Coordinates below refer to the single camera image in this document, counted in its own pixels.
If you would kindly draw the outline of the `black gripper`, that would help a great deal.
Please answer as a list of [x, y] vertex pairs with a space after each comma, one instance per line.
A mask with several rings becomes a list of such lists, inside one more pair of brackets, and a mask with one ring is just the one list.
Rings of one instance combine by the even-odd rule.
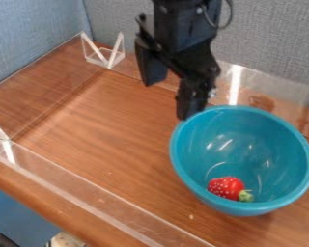
[[185, 121], [205, 109], [220, 74], [210, 51], [217, 34], [221, 0], [150, 0], [153, 14], [136, 22], [134, 54], [141, 81], [150, 86], [178, 76], [176, 116]]

